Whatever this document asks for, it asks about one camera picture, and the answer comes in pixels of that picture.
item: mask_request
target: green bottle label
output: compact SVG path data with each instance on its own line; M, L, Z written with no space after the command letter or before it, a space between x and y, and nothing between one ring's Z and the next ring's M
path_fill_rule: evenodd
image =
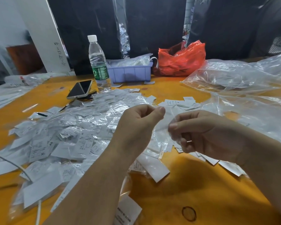
M106 65L102 67L92 67L92 69L96 80L105 80L109 78Z

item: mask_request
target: white bottle cap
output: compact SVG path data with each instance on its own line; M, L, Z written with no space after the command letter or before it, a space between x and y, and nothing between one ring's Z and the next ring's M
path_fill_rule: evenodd
M96 35L88 35L87 38L88 38L88 41L90 43L93 43L93 42L97 41L97 36Z

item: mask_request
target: person's left hand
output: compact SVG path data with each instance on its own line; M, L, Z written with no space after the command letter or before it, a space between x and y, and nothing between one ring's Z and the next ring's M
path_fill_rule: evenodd
M123 113L110 145L116 147L132 164L148 146L155 125L163 119L165 108L143 104Z

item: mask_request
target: red plastic bag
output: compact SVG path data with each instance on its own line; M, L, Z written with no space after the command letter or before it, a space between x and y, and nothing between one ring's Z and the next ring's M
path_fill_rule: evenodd
M159 49L159 68L154 70L157 76L189 76L200 68L205 61L205 43L199 40L183 46L183 42L170 49Z

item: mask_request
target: wooden table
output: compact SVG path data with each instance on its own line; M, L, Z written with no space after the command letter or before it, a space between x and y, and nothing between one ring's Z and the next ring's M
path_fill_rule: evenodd
M67 94L75 82L82 78L53 78L34 88L27 94L0 109L0 149L10 144L15 136L8 136L8 130L26 120L33 112L42 112L52 106L65 106ZM164 99L182 100L183 96L193 96L197 102L210 97L180 83L183 78L155 77L153 85L123 86L140 88L144 96L154 95L157 104ZM281 90L271 92L281 95ZM165 153L162 162L170 174L161 182L155 183L142 175L132 175L133 188L130 196L142 207L138 225L244 225L281 224L281 215L246 177L236 177L220 165L212 166L189 154L178 154L176 150ZM0 225L9 218L9 207L18 190L19 171L0 175ZM41 223L49 216L50 209L59 194L42 203ZM197 219L189 222L188 208L195 210ZM12 224L35 224L37 208L22 214Z

